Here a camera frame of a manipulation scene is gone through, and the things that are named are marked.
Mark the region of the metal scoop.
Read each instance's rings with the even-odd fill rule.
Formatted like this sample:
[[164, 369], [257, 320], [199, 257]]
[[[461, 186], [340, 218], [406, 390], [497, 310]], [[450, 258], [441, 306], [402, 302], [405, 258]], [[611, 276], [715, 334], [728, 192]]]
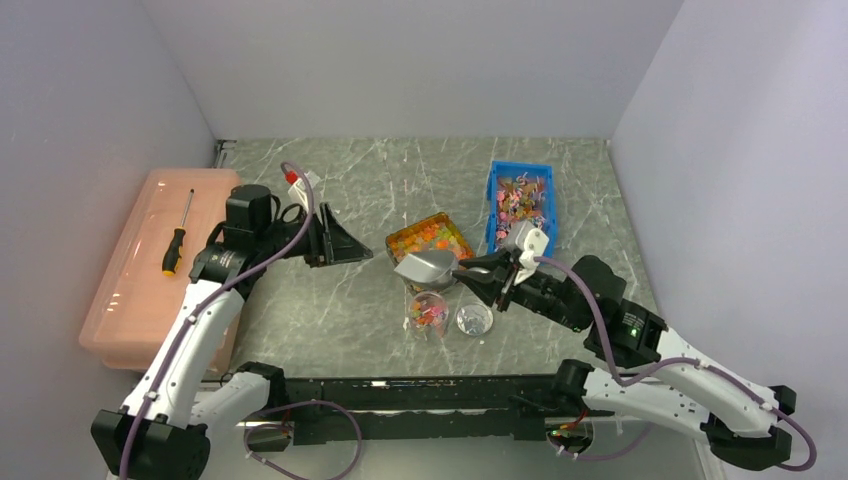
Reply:
[[419, 285], [443, 285], [452, 282], [459, 259], [449, 250], [428, 250], [406, 255], [394, 268], [402, 278]]

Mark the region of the clear plastic cup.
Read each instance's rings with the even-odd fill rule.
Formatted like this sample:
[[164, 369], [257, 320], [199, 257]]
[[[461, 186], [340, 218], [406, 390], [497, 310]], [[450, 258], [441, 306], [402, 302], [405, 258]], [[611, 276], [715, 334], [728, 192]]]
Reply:
[[410, 301], [404, 326], [418, 338], [443, 338], [449, 325], [449, 313], [449, 304], [441, 294], [422, 291]]

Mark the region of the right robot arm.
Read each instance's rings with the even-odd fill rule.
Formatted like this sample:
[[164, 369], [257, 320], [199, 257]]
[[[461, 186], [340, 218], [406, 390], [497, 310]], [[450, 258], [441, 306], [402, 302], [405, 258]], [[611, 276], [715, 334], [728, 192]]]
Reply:
[[749, 471], [803, 471], [790, 462], [797, 394], [726, 370], [649, 309], [625, 299], [626, 282], [600, 258], [573, 266], [501, 250], [462, 260], [452, 273], [484, 304], [521, 306], [577, 333], [596, 362], [565, 360], [551, 388], [564, 415], [606, 411], [640, 418], [706, 444], [718, 459]]

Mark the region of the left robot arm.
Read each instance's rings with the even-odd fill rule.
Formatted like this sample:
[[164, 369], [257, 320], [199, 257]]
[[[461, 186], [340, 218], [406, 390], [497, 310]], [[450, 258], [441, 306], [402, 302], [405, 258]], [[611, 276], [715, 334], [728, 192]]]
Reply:
[[256, 413], [279, 417], [290, 401], [282, 369], [260, 362], [239, 367], [207, 399], [196, 394], [226, 330], [255, 284], [275, 261], [302, 258], [312, 267], [360, 262], [373, 252], [349, 234], [326, 203], [286, 208], [270, 189], [236, 186], [225, 218], [195, 256], [183, 304], [152, 364], [116, 411], [100, 411], [91, 435], [119, 479], [197, 479], [213, 439]]

